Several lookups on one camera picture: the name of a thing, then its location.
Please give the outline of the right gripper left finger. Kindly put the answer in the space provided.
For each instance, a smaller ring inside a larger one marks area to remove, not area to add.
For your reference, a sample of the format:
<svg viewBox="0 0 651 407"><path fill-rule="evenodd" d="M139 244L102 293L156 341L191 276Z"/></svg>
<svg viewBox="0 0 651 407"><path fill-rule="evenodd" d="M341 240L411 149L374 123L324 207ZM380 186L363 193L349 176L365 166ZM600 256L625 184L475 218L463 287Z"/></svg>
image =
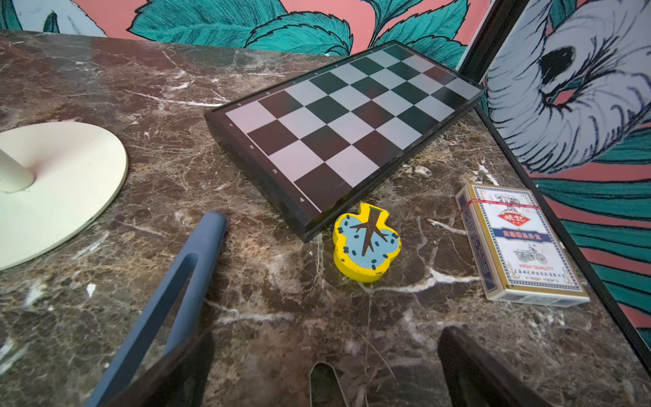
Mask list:
<svg viewBox="0 0 651 407"><path fill-rule="evenodd" d="M196 333L104 405L200 406L213 357L212 334Z"/></svg>

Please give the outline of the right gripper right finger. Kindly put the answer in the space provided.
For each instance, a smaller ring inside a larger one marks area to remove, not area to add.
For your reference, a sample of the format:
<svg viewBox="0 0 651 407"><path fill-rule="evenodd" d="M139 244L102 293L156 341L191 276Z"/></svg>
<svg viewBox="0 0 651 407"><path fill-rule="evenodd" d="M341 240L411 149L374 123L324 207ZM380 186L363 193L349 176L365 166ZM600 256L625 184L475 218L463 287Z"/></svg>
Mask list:
<svg viewBox="0 0 651 407"><path fill-rule="evenodd" d="M548 406L459 327L446 327L437 346L454 406Z"/></svg>

